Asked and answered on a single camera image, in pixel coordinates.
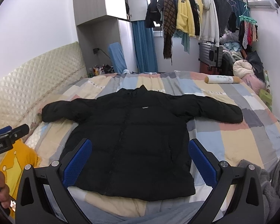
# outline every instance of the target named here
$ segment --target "quilted headboard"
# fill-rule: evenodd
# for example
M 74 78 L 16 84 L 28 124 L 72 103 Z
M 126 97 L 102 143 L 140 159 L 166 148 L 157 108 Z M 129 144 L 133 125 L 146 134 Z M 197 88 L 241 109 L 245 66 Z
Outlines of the quilted headboard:
M 0 129 L 28 124 L 31 135 L 41 121 L 37 111 L 48 95 L 86 77 L 78 42 L 24 63 L 0 80 Z

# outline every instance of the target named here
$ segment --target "hand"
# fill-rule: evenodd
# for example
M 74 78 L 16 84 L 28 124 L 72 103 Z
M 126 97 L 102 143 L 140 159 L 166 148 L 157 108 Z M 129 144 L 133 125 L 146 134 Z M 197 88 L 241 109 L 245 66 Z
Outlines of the hand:
M 0 172 L 0 202 L 4 209 L 10 206 L 11 197 L 9 196 L 9 187 L 5 184 L 5 176 Z

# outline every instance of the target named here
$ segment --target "gray suitcase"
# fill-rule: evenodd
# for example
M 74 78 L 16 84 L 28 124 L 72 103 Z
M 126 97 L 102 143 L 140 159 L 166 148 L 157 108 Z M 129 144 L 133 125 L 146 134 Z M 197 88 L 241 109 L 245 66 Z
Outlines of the gray suitcase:
M 221 67 L 223 48 L 216 47 L 211 43 L 199 44 L 199 61 L 207 64 L 209 67 Z

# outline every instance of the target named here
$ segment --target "green stool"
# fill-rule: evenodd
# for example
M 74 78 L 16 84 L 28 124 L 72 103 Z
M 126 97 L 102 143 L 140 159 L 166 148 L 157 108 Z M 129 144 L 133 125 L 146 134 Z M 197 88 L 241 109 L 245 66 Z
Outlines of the green stool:
M 273 97 L 271 94 L 269 94 L 267 91 L 264 91 L 263 89 L 259 92 L 260 99 L 266 104 L 266 106 L 272 111 L 272 101 Z

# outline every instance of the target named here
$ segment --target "phone screen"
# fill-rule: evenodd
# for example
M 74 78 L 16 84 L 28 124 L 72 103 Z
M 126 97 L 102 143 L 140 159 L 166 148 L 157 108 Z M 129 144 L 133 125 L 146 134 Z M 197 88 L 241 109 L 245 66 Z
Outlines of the phone screen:
M 14 198 L 11 197 L 11 201 L 10 201 L 10 208 L 15 212 L 15 205 L 16 205 L 16 201 Z

